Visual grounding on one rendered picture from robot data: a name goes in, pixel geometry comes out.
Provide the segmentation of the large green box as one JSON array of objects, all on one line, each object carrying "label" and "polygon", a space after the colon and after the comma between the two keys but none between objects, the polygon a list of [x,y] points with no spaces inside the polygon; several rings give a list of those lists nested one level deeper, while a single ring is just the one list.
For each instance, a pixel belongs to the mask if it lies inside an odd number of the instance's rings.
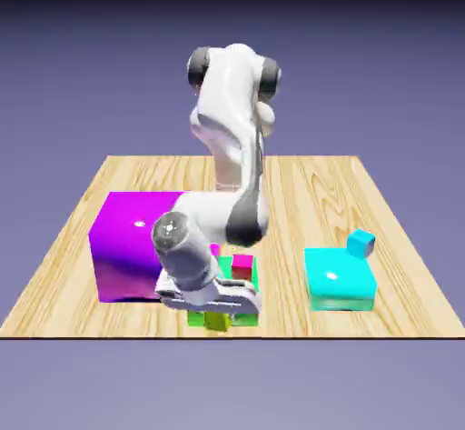
[{"label": "large green box", "polygon": [[[218,258],[219,266],[223,270],[223,275],[227,279],[232,278],[232,255],[220,255]],[[252,281],[254,288],[259,291],[258,284],[258,270],[256,264],[256,258],[253,255],[253,270],[252,270]],[[192,327],[204,327],[203,314],[200,312],[188,311],[187,312],[187,324]],[[231,326],[257,326],[259,324],[258,314],[228,314],[232,319]]]}]

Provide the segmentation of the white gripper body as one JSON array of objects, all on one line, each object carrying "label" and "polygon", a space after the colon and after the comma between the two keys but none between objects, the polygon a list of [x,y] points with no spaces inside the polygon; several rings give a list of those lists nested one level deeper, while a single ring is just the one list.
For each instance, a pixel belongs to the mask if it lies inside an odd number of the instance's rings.
[{"label": "white gripper body", "polygon": [[217,312],[229,315],[258,315],[262,296],[254,285],[243,280],[215,277],[199,291],[182,291],[163,270],[155,286],[162,303],[176,310]]}]

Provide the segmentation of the small cyan cube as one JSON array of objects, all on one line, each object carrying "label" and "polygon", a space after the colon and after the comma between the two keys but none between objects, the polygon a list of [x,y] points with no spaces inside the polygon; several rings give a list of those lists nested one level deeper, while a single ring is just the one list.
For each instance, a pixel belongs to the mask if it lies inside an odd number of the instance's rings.
[{"label": "small cyan cube", "polygon": [[375,235],[358,228],[348,235],[346,248],[352,256],[365,259],[373,252],[375,241]]}]

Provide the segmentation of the large cyan box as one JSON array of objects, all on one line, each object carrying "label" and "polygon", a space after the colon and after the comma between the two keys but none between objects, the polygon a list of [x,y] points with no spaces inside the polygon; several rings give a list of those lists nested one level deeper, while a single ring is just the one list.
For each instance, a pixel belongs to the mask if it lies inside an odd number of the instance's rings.
[{"label": "large cyan box", "polygon": [[378,285],[366,259],[344,248],[305,248],[303,259],[311,310],[372,310]]}]

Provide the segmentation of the large magenta box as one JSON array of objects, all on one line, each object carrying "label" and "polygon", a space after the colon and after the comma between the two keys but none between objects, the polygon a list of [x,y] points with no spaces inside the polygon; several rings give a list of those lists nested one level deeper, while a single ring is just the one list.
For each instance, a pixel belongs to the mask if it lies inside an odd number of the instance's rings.
[{"label": "large magenta box", "polygon": [[102,303],[158,303],[161,264],[153,248],[155,221],[170,211],[181,191],[113,191],[88,233]]}]

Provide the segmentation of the small yellow-green cube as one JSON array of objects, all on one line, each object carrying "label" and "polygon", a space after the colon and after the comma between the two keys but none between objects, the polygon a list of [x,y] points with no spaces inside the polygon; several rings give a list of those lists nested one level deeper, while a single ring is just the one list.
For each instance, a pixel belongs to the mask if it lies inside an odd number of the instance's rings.
[{"label": "small yellow-green cube", "polygon": [[232,325],[232,319],[225,313],[205,312],[203,314],[203,323],[207,330],[225,333]]}]

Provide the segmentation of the small red cube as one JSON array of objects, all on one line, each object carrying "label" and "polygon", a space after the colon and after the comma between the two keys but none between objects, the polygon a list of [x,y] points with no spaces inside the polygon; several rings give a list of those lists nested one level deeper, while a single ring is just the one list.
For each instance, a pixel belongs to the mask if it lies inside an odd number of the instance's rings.
[{"label": "small red cube", "polygon": [[253,256],[246,254],[234,254],[232,256],[232,278],[237,280],[252,281]]}]

